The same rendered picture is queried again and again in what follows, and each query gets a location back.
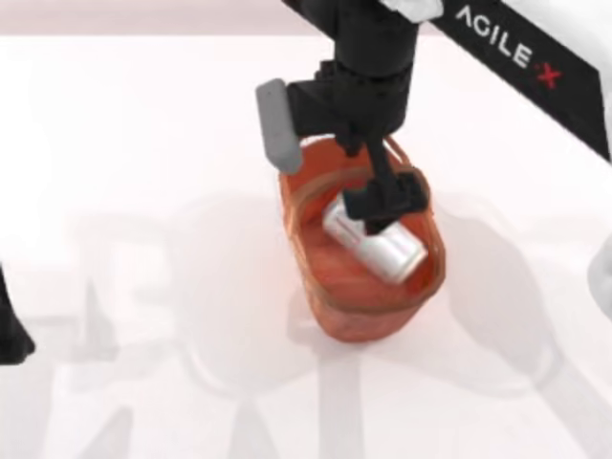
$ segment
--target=red letter x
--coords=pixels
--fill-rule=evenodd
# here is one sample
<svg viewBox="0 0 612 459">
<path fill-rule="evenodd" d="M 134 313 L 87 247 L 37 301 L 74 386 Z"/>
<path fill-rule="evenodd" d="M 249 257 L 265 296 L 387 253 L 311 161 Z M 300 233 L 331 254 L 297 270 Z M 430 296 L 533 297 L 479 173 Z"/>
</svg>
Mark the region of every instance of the red letter x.
<svg viewBox="0 0 612 459">
<path fill-rule="evenodd" d="M 544 71 L 537 76 L 537 79 L 545 82 L 548 85 L 548 89 L 555 89 L 557 87 L 556 79 L 562 75 L 561 72 L 553 70 L 553 68 L 546 62 L 544 64 Z"/>
</svg>

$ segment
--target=white tabletop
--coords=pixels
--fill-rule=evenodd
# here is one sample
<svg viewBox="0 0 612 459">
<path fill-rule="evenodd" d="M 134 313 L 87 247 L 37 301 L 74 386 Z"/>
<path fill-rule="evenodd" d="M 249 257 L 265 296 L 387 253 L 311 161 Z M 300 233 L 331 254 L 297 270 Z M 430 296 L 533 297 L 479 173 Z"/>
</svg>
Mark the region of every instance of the white tabletop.
<svg viewBox="0 0 612 459">
<path fill-rule="evenodd" d="M 0 457 L 612 457 L 587 266 L 612 168 L 441 37 L 396 136 L 448 278 L 396 336 L 326 338 L 254 87 L 315 37 L 0 40 L 0 252 L 39 350 L 0 369 Z"/>
</svg>

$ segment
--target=white background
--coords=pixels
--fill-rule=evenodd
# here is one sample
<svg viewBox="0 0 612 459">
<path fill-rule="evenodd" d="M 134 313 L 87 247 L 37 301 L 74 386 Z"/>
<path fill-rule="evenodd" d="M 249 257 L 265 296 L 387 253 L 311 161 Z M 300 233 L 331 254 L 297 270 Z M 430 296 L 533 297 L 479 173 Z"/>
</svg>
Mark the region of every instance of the white background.
<svg viewBox="0 0 612 459">
<path fill-rule="evenodd" d="M 254 87 L 331 51 L 0 41 L 0 252 L 39 346 L 0 370 L 0 457 L 612 457 L 612 324 L 586 285 L 612 169 L 442 37 L 397 139 L 447 281 L 391 339 L 315 326 Z"/>
</svg>

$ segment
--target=orange container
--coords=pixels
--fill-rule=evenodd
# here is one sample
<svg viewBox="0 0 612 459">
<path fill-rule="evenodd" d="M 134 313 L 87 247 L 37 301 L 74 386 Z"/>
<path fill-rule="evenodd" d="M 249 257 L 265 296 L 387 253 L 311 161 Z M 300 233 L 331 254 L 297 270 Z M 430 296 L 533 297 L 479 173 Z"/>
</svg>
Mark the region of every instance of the orange container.
<svg viewBox="0 0 612 459">
<path fill-rule="evenodd" d="M 387 149 L 396 171 L 414 171 L 429 192 L 426 178 L 390 138 Z M 369 272 L 324 232 L 322 212 L 345 187 L 363 186 L 373 176 L 366 151 L 347 158 L 334 139 L 303 148 L 304 164 L 280 175 L 285 229 L 292 243 L 308 300 L 321 328 L 346 342 L 385 338 L 419 311 L 445 278 L 445 249 L 431 208 L 402 218 L 427 248 L 427 259 L 408 280 L 389 285 Z"/>
</svg>

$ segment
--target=can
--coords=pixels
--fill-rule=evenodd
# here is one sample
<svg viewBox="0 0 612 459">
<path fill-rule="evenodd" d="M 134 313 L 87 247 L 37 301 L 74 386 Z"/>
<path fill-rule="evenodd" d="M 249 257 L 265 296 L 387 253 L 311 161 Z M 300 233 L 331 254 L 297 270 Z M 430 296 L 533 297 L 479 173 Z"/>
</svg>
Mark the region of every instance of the can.
<svg viewBox="0 0 612 459">
<path fill-rule="evenodd" d="M 363 221 L 348 217 L 341 193 L 324 210 L 323 229 L 387 284 L 402 284 L 427 258 L 423 242 L 400 222 L 368 235 Z"/>
</svg>

